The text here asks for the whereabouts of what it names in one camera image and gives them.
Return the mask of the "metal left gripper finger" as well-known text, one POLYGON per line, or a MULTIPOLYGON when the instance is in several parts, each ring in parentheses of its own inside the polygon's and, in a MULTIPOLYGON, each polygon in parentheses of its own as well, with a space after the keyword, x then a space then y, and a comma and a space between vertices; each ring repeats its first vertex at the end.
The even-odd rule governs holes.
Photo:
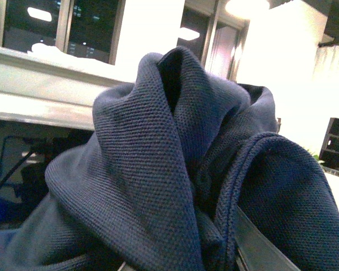
POLYGON ((234 232, 239 270, 289 270, 299 271, 273 243, 237 207, 237 227, 234 232))

